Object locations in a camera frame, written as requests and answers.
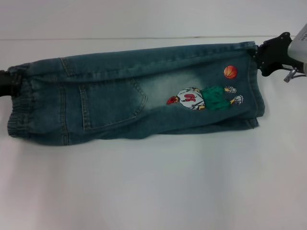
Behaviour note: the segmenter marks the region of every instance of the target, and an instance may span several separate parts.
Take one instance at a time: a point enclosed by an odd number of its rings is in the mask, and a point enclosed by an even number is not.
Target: white machine part
[[[304,63],[304,73],[307,75],[307,24],[291,42],[288,47],[288,55]]]

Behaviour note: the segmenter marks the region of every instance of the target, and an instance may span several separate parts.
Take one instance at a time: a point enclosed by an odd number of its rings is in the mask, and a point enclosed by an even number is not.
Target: folded jeans
[[[12,137],[45,145],[200,134],[258,126],[264,102],[254,42],[55,58],[9,68],[22,77]]]

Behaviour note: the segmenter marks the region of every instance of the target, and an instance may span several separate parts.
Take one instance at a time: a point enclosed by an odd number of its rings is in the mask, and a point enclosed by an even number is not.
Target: back pocket
[[[79,89],[85,130],[132,121],[146,103],[133,78],[83,84]]]

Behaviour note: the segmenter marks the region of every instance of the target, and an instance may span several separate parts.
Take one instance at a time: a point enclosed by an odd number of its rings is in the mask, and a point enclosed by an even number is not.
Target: cartoon character
[[[231,104],[243,103],[243,96],[236,96],[231,101],[228,101],[224,93],[236,93],[236,88],[227,86],[225,88],[213,86],[204,90],[196,88],[186,88],[180,91],[177,96],[172,96],[166,104],[181,103],[183,106],[192,110],[224,110],[228,109]]]

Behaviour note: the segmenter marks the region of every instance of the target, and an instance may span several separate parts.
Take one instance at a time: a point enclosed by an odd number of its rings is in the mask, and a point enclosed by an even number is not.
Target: elastic waistband
[[[30,82],[23,78],[19,96],[12,97],[13,111],[8,122],[8,133],[14,138],[28,139],[29,116],[33,108]]]

